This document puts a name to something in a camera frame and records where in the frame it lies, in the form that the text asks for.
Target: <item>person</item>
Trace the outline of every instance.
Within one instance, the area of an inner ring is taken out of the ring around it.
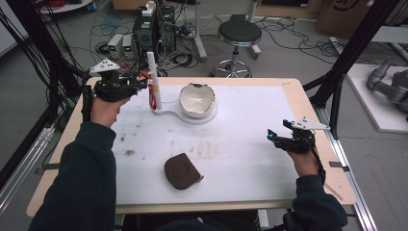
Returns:
[[[60,162],[59,174],[33,217],[29,230],[114,230],[115,229],[115,132],[111,126],[120,107],[95,97],[91,122],[83,122],[76,139],[68,144]],[[312,153],[288,152],[299,178],[293,209],[306,230],[341,230],[347,224],[344,208],[324,192]],[[197,219],[179,219],[158,228],[170,230],[222,230]]]

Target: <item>stool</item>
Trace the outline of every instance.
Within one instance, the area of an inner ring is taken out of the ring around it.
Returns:
[[[213,71],[210,72],[210,77],[218,76],[222,73],[226,77],[252,77],[249,66],[241,61],[238,61],[238,48],[250,47],[261,40],[261,29],[244,19],[231,19],[223,22],[218,28],[218,37],[227,44],[234,45],[234,52],[231,60],[222,61]]]

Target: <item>black stool seat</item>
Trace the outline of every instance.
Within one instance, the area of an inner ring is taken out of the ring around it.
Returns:
[[[221,40],[237,46],[252,46],[258,43],[261,35],[261,29],[246,20],[229,20],[218,28]]]

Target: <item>stain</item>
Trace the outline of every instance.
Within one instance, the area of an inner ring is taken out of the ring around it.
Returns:
[[[135,154],[135,150],[126,150],[125,152],[126,156],[132,156],[133,154]]]

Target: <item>hand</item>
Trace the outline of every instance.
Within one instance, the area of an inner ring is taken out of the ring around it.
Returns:
[[[120,106],[127,103],[130,98],[125,98],[117,102],[106,102],[99,97],[94,97],[92,102],[92,122],[99,123],[106,127],[111,127],[119,114]]]
[[[318,162],[311,151],[306,154],[287,152],[292,158],[294,168],[299,176],[318,175]]]

